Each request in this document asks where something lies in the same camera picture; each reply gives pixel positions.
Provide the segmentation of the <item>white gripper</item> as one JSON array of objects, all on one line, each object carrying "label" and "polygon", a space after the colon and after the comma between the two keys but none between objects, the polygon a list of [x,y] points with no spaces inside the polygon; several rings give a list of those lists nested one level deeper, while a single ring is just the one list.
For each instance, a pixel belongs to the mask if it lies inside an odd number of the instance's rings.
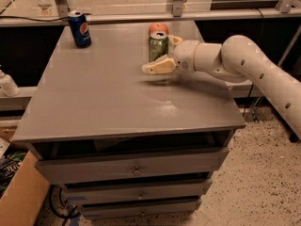
[{"label": "white gripper", "polygon": [[143,73],[150,75],[172,73],[176,68],[182,72],[192,73],[195,71],[194,56],[199,41],[183,40],[173,35],[169,35],[168,40],[171,46],[175,47],[173,50],[174,60],[167,55],[160,56],[155,61],[143,65]]}]

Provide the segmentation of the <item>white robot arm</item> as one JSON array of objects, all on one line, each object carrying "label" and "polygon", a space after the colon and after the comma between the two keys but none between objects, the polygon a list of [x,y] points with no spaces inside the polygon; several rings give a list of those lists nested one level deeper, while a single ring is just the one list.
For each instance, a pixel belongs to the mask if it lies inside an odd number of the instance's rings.
[{"label": "white robot arm", "polygon": [[146,74],[176,70],[205,72],[232,83],[251,81],[301,137],[301,82],[275,65],[248,37],[231,36],[222,44],[179,40],[173,48],[173,56],[161,56],[142,66]]}]

